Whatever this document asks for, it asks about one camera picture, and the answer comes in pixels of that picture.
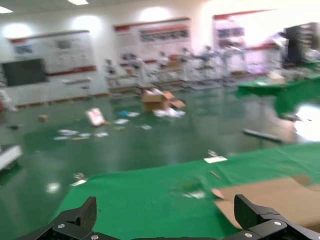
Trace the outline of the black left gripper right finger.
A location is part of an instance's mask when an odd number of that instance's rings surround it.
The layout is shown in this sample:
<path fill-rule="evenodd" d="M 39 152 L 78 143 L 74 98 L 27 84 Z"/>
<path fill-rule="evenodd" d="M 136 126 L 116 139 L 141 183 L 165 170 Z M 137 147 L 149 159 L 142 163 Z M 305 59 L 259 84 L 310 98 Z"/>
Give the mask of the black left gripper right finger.
<path fill-rule="evenodd" d="M 256 205 L 244 195 L 234 197 L 234 216 L 242 227 L 226 240 L 319 240 L 320 234 L 284 218 L 275 209 Z"/>

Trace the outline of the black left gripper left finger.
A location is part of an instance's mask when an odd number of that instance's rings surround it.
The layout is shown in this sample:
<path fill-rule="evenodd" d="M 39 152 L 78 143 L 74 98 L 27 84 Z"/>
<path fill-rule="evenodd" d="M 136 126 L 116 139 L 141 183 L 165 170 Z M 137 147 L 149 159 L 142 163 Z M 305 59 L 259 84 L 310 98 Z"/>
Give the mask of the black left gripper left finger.
<path fill-rule="evenodd" d="M 19 240 L 106 240 L 93 231 L 97 221 L 97 199 L 89 197 L 83 205 L 62 211 L 46 226 L 19 237 Z"/>

